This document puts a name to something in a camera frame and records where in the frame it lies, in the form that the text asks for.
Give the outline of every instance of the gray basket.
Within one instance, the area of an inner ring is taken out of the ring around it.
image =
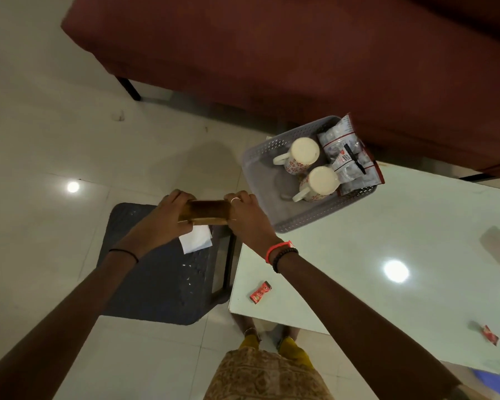
[[[286,199],[299,192],[300,180],[298,176],[289,174],[282,165],[274,165],[273,158],[286,153],[293,141],[298,138],[312,138],[318,143],[317,133],[325,132],[336,125],[339,120],[337,116],[328,116],[299,126],[258,146],[251,147],[243,154],[242,171],[276,232],[287,233],[314,222],[370,195],[376,189],[375,186],[362,188],[345,196],[340,196],[338,193],[332,194],[314,202],[304,200],[293,202]],[[309,170],[326,164],[328,161],[321,148],[319,159]]]

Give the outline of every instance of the mug handle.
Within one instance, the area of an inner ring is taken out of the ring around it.
[[[285,162],[289,159],[290,156],[291,156],[290,153],[280,154],[278,157],[274,157],[272,162],[276,165],[282,165],[285,164]]]
[[[304,196],[306,196],[309,193],[309,191],[311,191],[309,187],[302,189],[298,194],[293,196],[293,201],[298,202],[302,200]]]

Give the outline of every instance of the person's right arm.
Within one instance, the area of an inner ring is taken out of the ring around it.
[[[282,241],[254,195],[241,191],[225,199],[232,202],[230,228],[262,258],[268,248]],[[282,249],[271,253],[270,262]],[[427,350],[300,255],[283,255],[278,271],[380,400],[442,400],[459,391],[461,382]]]

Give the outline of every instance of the person's left hand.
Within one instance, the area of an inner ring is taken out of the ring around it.
[[[193,195],[175,189],[166,195],[157,207],[137,223],[115,246],[126,249],[137,257],[187,234],[193,230],[191,222],[178,222],[183,205],[196,199]]]

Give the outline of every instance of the person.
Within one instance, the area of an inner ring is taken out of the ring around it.
[[[137,259],[190,232],[179,223],[193,197],[175,190],[110,251],[54,310],[0,360],[0,399],[50,399],[67,375],[96,319]],[[400,329],[307,262],[296,250],[278,246],[256,197],[246,191],[231,202],[233,233],[262,258],[278,261],[278,272],[305,299],[330,335],[381,400],[476,398],[438,360]],[[245,333],[240,349],[229,351],[206,399],[329,399],[326,385],[286,328],[279,354],[259,349],[251,320],[236,319]]]

